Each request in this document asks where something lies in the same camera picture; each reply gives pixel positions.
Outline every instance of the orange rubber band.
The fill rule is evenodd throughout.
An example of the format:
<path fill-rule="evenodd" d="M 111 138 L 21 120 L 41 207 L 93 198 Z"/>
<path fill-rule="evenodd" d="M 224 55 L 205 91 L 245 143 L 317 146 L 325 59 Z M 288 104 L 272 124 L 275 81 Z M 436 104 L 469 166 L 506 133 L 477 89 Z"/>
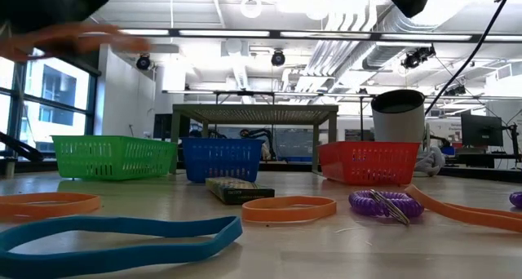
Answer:
<path fill-rule="evenodd" d="M 100 197 L 83 193 L 29 193 L 0 197 L 0 217 L 35 219 L 84 214 L 100 207 Z"/>
<path fill-rule="evenodd" d="M 289 208 L 296 205 L 308 207 Z M 254 222 L 295 222 L 319 219 L 336 211 L 337 202 L 326 197 L 269 197 L 244 203 L 241 217 Z"/>
<path fill-rule="evenodd" d="M 522 214 L 503 210 L 490 210 L 454 205 L 437 201 L 424 194 L 415 185 L 408 186 L 405 191 L 428 210 L 460 222 L 500 228 L 522 233 Z"/>

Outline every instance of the purple spiral wristband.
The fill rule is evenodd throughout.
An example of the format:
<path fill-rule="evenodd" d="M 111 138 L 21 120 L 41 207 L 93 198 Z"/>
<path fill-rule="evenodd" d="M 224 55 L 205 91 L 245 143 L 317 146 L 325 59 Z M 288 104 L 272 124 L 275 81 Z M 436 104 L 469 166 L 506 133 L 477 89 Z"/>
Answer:
<path fill-rule="evenodd" d="M 419 204 L 410 196 L 404 193 L 381 193 L 388 201 L 394 204 L 406 217 L 419 217 L 424 212 L 424 206 Z M 361 215 L 368 216 L 390 216 L 388 208 L 381 202 L 375 201 L 369 190 L 361 190 L 350 194 L 348 197 L 352 209 Z"/>
<path fill-rule="evenodd" d="M 522 209 L 522 192 L 512 193 L 509 196 L 509 201 L 517 208 Z"/>

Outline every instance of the window frame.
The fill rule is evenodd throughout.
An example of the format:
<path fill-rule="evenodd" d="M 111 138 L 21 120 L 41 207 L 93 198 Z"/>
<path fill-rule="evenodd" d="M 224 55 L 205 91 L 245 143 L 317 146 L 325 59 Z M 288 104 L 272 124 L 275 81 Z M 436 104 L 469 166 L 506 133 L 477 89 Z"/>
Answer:
<path fill-rule="evenodd" d="M 99 70 L 93 68 L 86 68 L 85 64 L 75 64 L 77 61 L 67 60 L 64 58 L 57 57 L 56 59 L 62 60 L 67 64 L 81 69 L 89 74 L 89 86 L 87 89 L 87 105 L 86 109 L 76 108 L 74 106 L 63 104 L 54 100 L 44 99 L 42 97 L 26 94 L 26 74 L 27 74 L 27 63 L 15 62 L 15 69 L 13 73 L 13 84 L 12 89 L 0 87 L 0 94 L 8 95 L 11 97 L 11 107 L 8 111 L 9 118 L 7 124 L 7 134 L 9 136 L 20 139 L 20 132 L 22 126 L 22 117 L 24 116 L 24 101 L 30 101 L 38 104 L 44 104 L 52 108 L 58 108 L 73 113 L 81 113 L 86 116 L 84 135 L 92 135 L 94 133 L 94 122 L 95 122 L 95 99 L 96 89 L 98 85 L 98 76 L 101 74 Z M 54 158 L 55 153 L 42 153 L 44 157 Z M 5 150 L 0 151 L 0 157 L 15 157 L 15 152 L 6 147 Z"/>

